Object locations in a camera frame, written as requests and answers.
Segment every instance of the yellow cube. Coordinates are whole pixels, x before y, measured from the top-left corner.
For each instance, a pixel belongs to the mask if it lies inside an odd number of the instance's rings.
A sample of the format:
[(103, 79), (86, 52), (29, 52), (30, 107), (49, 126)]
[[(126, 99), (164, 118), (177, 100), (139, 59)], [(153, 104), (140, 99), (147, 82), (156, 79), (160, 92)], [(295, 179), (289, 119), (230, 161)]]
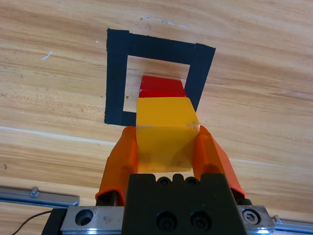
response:
[(199, 128), (189, 98), (139, 98), (136, 119), (138, 171), (190, 171)]

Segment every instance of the wood grain surface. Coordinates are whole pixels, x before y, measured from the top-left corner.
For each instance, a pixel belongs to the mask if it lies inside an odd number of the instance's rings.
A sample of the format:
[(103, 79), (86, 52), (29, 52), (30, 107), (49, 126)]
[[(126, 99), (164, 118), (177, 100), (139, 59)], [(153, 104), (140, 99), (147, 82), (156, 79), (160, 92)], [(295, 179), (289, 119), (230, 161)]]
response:
[[(255, 205), (313, 220), (312, 12), (311, 0), (0, 0), (0, 185), (94, 205), (123, 129), (103, 122), (109, 27), (215, 47), (200, 122)], [(143, 74), (185, 82), (188, 69), (129, 56), (124, 110)], [(0, 203), (1, 234), (46, 210)]]

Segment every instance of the screw hole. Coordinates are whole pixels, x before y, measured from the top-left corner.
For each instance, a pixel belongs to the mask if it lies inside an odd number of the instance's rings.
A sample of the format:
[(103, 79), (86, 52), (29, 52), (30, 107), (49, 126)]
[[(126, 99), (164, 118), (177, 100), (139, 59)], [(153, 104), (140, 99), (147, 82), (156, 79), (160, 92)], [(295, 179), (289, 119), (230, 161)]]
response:
[(156, 217), (156, 225), (161, 231), (171, 232), (177, 226), (176, 216), (169, 211), (162, 211)]
[(204, 211), (191, 213), (191, 224), (199, 231), (207, 231), (211, 228), (211, 218)]
[(244, 210), (243, 217), (246, 222), (248, 222), (249, 224), (253, 224), (253, 225), (258, 224), (261, 221), (261, 218), (258, 212), (252, 209)]
[(167, 177), (161, 177), (158, 179), (157, 183), (161, 185), (169, 185), (171, 183), (171, 180)]
[(91, 210), (85, 209), (77, 213), (75, 217), (75, 223), (79, 226), (87, 225), (91, 222), (93, 213)]
[(195, 177), (188, 177), (185, 180), (189, 185), (197, 185), (199, 181)]

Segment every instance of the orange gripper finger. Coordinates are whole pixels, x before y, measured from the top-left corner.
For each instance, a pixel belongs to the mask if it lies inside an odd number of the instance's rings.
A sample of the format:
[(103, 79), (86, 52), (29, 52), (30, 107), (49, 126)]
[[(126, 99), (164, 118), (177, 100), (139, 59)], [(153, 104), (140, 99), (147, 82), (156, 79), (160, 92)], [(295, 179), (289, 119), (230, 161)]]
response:
[(137, 169), (136, 128), (129, 126), (123, 130), (121, 138), (107, 159), (96, 200), (106, 192), (116, 191), (118, 205), (124, 206), (129, 175), (137, 173)]
[(228, 156), (204, 126), (200, 126), (196, 139), (192, 168), (198, 180), (204, 173), (222, 173), (233, 190), (246, 195), (240, 187)]

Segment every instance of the screw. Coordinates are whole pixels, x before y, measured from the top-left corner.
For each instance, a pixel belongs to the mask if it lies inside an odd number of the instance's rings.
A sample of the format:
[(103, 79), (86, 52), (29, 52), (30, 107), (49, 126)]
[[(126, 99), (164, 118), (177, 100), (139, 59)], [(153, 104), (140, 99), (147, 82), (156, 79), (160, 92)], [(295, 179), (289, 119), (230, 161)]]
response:
[(259, 215), (256, 211), (252, 211), (252, 210), (245, 210), (243, 212), (243, 216), (246, 222), (248, 222), (249, 224), (258, 224), (260, 223), (260, 219), (259, 219)]
[(161, 231), (171, 232), (177, 225), (177, 219), (173, 213), (163, 211), (157, 215), (156, 224)]
[(196, 211), (191, 214), (191, 224), (198, 231), (207, 231), (211, 227), (211, 219), (204, 211)]

